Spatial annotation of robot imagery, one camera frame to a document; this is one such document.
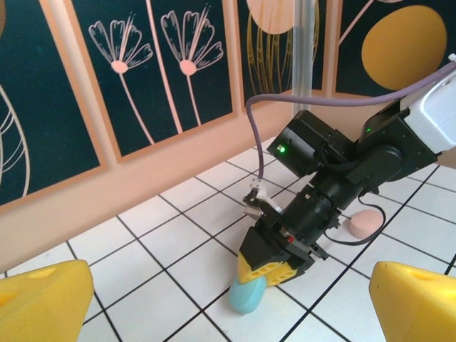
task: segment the light blue oval object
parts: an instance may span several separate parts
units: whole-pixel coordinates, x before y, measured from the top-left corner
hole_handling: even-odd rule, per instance
[[[258,307],[266,290],[266,277],[260,276],[245,284],[236,279],[229,289],[229,303],[240,314],[250,314]]]

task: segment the white line drawing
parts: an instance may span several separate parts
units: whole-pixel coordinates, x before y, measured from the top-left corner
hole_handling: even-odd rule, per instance
[[[186,11],[182,20],[182,30],[174,11],[165,14],[160,20],[171,52],[179,63],[180,70],[187,78],[193,110],[199,126],[201,125],[200,114],[198,113],[190,76],[216,63],[224,55],[221,41],[211,45],[215,29],[207,18],[208,13],[207,7],[203,9],[201,14]]]
[[[172,114],[172,119],[177,129],[177,134],[182,133],[182,125],[180,124],[179,115],[177,114],[176,106],[174,103],[174,98],[171,94],[170,83],[168,82],[168,77],[165,70],[165,65],[163,64],[162,51],[160,50],[160,44],[158,43],[157,29],[155,28],[155,20],[152,13],[152,4],[150,0],[145,0],[147,7],[147,14],[149,16],[150,30],[152,32],[152,39],[154,42],[155,53],[157,54],[158,67],[160,69],[160,74],[162,76],[163,86],[165,87],[166,98],[168,99],[168,104],[170,105],[170,110]]]
[[[356,25],[356,23],[358,22],[358,20],[360,19],[360,17],[363,16],[363,14],[368,10],[368,8],[372,5],[372,3],[374,2],[375,0],[369,0],[366,5],[364,5],[364,7],[359,11],[359,13],[356,15],[356,17],[354,18],[354,20],[350,23],[350,25],[348,25],[347,29],[345,30],[345,32],[343,32],[341,38],[339,39],[339,45],[342,44],[343,40],[347,37],[347,35],[350,33],[350,31],[352,30],[352,28]],[[386,4],[394,4],[395,2],[401,2],[402,0],[377,0],[379,2],[384,2]]]
[[[90,25],[88,32],[98,50],[103,57],[109,62],[111,68],[119,75],[120,82],[125,90],[125,94],[130,101],[131,108],[135,113],[142,131],[151,145],[154,144],[149,130],[145,127],[144,121],[136,108],[135,102],[128,90],[127,83],[123,77],[129,69],[135,68],[148,61],[153,56],[152,48],[149,43],[141,46],[143,37],[140,30],[133,25],[133,17],[129,16],[128,20],[113,20],[110,23],[109,35],[101,21]]]
[[[14,110],[11,101],[9,100],[3,86],[0,84],[0,94],[3,98],[3,101],[8,108],[8,113],[6,114],[5,119],[0,125],[0,187],[1,182],[3,180],[3,175],[11,170],[14,165],[17,164],[22,157],[24,157],[25,162],[25,169],[26,175],[24,180],[24,189],[22,191],[22,197],[25,197],[29,192],[29,185],[30,185],[30,174],[31,174],[31,167],[30,167],[30,155],[29,155],[29,147],[27,146],[26,136],[21,126],[21,122]],[[19,143],[16,149],[11,153],[9,156],[5,156],[4,153],[4,136],[9,129],[16,128],[19,134]]]

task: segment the white tile floor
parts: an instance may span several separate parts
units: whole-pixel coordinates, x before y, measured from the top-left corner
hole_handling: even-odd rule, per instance
[[[257,171],[256,153],[249,149],[6,275],[85,259],[95,296],[80,342],[384,341],[368,293],[373,266],[399,261],[444,273],[454,263],[456,171],[432,165],[365,196],[392,219],[367,249],[320,238],[326,261],[268,289],[254,313],[240,316],[227,290],[254,223],[242,214],[242,197]],[[298,180],[267,152],[265,162],[269,194],[286,206],[310,177]],[[354,202],[343,215],[362,209]],[[330,236],[353,241],[347,223]]]

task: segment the purple cable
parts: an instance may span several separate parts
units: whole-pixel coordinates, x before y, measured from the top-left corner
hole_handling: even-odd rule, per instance
[[[264,159],[263,159],[263,149],[261,147],[261,138],[259,136],[259,131],[257,124],[255,123],[255,118],[252,113],[252,106],[255,103],[263,101],[272,101],[272,102],[287,102],[287,103],[298,103],[302,105],[323,105],[326,107],[362,107],[365,105],[378,105],[381,103],[387,103],[394,101],[400,98],[404,98],[411,93],[414,93],[425,86],[430,85],[431,83],[437,82],[447,76],[449,73],[456,70],[456,63],[450,62],[447,65],[443,66],[441,69],[435,71],[433,74],[428,77],[418,81],[415,84],[408,86],[407,88],[395,91],[394,93],[376,96],[374,98],[363,98],[363,99],[341,99],[341,98],[322,98],[322,97],[306,97],[306,96],[297,96],[297,95],[280,95],[280,94],[263,94],[252,96],[246,102],[247,117],[249,118],[250,125],[255,137],[256,148],[258,150],[259,158],[259,171],[258,178],[263,178],[264,174]]]

